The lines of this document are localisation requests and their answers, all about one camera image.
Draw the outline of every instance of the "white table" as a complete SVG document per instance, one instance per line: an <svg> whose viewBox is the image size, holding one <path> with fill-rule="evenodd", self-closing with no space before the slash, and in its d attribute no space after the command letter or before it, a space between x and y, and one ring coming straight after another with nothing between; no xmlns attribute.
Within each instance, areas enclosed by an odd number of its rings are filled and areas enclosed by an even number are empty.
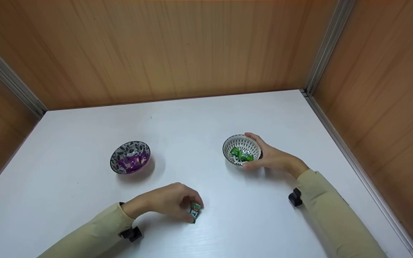
<svg viewBox="0 0 413 258"><path fill-rule="evenodd" d="M177 181L205 202L197 223L145 214L134 224L144 239L125 241L106 256L328 256L304 208L287 199L294 181L226 164L224 140L246 131L319 170L389 257L410 257L303 96L292 90L48 111L0 175L0 258L36 257L110 204ZM150 146L152 173L111 170L111 154L130 140Z"/></svg>

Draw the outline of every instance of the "white bowl with black pattern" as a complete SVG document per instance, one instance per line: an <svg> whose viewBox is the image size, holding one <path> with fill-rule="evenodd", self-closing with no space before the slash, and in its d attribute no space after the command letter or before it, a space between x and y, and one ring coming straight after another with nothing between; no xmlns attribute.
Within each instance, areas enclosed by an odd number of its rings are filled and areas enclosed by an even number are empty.
<svg viewBox="0 0 413 258"><path fill-rule="evenodd" d="M148 158L146 162L142 165L142 167L132 171L126 171L125 168L123 168L119 164L119 160L125 157L141 155L143 152L146 152ZM111 155L111 159L109 160L109 165L111 166L111 169L118 174L130 174L142 170L142 168L144 168L149 163L150 158L151 149L149 148L149 146L145 142L133 140L131 142L127 142L120 145L120 147L118 147L114 151L114 153Z"/></svg>
<svg viewBox="0 0 413 258"><path fill-rule="evenodd" d="M261 157L261 148L254 139L244 134L233 135L224 142L223 154L227 161L238 168L242 168L246 161L241 161L238 157L231 154L231 150L234 147L237 147L242 153L253 155L254 160Z"/></svg>

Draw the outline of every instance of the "purple candy wrapper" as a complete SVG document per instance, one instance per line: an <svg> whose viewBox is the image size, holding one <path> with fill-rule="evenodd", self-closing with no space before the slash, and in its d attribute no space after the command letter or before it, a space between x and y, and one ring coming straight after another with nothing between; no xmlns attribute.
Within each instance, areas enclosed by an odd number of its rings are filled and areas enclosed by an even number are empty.
<svg viewBox="0 0 413 258"><path fill-rule="evenodd" d="M148 161L146 152L131 157L125 157L119 160L118 164L125 169L127 173L135 172L143 167Z"/></svg>

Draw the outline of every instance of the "person's left hand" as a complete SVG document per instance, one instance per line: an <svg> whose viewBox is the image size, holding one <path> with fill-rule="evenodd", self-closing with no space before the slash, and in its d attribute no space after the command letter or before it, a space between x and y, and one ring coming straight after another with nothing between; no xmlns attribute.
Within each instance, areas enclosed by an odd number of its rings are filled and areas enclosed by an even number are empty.
<svg viewBox="0 0 413 258"><path fill-rule="evenodd" d="M192 223L194 218L186 211L191 202L203 208L202 198L197 191L182 183L171 183L135 197L122 204L122 209L134 219L145 212L154 211Z"/></svg>

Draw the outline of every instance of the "candy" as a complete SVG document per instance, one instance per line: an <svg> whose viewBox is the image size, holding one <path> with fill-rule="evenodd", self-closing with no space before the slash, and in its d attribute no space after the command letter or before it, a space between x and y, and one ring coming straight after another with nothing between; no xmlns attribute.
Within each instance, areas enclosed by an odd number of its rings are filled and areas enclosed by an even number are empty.
<svg viewBox="0 0 413 258"><path fill-rule="evenodd" d="M194 217L194 222L192 223L192 224L195 224L195 221L197 220L197 217L199 216L199 214L200 214L200 209L201 209L201 206L199 205L199 204L196 204L196 203L192 203L192 204L190 204L190 215L192 215L192 217Z"/></svg>
<svg viewBox="0 0 413 258"><path fill-rule="evenodd" d="M125 169L128 173L140 169L147 162L148 155L143 152L139 155L134 155L131 157L124 157L119 160L119 165Z"/></svg>
<svg viewBox="0 0 413 258"><path fill-rule="evenodd" d="M254 156L248 153L242 153L241 150L237 147L231 149L231 154L234 155L238 161L245 162L245 161L253 161Z"/></svg>

